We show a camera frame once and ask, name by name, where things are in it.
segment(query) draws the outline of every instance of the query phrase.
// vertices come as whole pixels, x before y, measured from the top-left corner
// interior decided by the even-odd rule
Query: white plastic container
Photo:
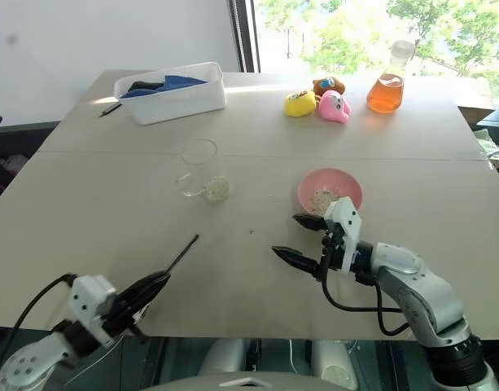
[[[206,83],[156,94],[121,98],[134,81],[162,82],[166,75],[194,77]],[[225,107],[222,71],[216,63],[193,64],[123,77],[116,81],[113,94],[140,125]]]

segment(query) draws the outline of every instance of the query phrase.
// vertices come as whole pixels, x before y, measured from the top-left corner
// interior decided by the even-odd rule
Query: brown toy
[[[323,93],[328,90],[333,90],[339,94],[343,94],[343,92],[345,92],[345,85],[335,77],[313,80],[313,91],[317,97],[322,97]]]

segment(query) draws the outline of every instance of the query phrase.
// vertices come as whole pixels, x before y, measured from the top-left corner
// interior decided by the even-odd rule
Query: pink bowl
[[[341,169],[317,169],[301,181],[298,186],[298,199],[307,213],[313,212],[309,205],[316,190],[332,191],[341,197],[349,196],[356,209],[363,201],[360,184],[351,174]]]

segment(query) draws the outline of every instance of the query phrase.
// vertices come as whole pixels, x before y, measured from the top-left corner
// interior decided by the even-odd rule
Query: blue cloth
[[[121,98],[133,98],[134,96],[156,94],[158,92],[178,90],[179,88],[192,87],[204,83],[206,83],[206,81],[195,79],[193,77],[168,75],[165,78],[164,85],[162,87],[157,88],[156,90],[147,90],[144,88],[139,88],[136,90],[131,90],[126,94],[123,94]]]

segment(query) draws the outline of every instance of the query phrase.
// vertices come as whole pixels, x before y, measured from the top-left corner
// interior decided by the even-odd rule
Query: yellow rubber toy
[[[316,110],[316,95],[313,91],[300,91],[285,98],[285,113],[288,116],[306,116]]]

